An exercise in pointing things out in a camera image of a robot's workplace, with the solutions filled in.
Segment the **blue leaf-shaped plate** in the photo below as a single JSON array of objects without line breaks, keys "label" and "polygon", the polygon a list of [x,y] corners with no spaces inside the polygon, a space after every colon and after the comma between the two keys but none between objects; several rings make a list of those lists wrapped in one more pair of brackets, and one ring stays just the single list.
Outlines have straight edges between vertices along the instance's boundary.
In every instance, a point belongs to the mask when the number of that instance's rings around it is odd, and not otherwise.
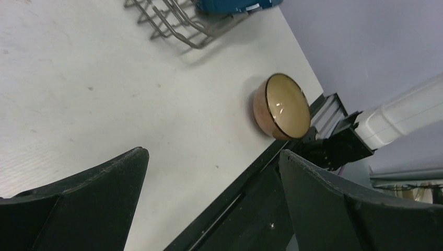
[{"label": "blue leaf-shaped plate", "polygon": [[256,12],[278,6],[283,0],[201,0],[198,9],[213,14],[238,14]]}]

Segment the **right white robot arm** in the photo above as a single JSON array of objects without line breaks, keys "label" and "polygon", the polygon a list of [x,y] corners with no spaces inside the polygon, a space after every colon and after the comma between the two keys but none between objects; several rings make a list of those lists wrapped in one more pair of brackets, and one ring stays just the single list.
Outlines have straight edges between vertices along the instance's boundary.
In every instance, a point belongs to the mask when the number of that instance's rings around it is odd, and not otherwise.
[{"label": "right white robot arm", "polygon": [[438,74],[387,103],[345,117],[328,138],[304,143],[298,154],[333,171],[441,120],[442,74]]}]

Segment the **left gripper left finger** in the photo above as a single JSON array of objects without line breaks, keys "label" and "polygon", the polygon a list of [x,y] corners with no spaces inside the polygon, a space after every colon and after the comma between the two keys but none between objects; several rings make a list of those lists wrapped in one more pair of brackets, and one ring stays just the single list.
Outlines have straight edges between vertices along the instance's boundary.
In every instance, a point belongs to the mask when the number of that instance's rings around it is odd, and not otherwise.
[{"label": "left gripper left finger", "polygon": [[136,147],[1,199],[1,250],[123,250],[149,161]]}]

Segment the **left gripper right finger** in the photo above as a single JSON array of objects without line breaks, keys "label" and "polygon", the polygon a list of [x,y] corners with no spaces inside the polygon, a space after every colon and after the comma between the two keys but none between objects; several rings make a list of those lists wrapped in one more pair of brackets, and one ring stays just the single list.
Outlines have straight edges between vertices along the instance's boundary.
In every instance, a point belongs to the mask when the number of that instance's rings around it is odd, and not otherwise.
[{"label": "left gripper right finger", "polygon": [[289,150],[279,172],[299,250],[442,250],[442,206],[398,198]]}]

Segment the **brown black-rimmed bowl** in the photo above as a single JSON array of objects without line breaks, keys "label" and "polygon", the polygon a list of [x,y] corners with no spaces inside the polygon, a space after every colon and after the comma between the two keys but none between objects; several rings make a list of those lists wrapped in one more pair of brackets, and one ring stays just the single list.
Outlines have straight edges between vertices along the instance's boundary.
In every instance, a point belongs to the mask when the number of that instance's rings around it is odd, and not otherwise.
[{"label": "brown black-rimmed bowl", "polygon": [[302,89],[283,73],[271,75],[259,86],[252,109],[259,128],[277,140],[301,139],[311,127],[309,104]]}]

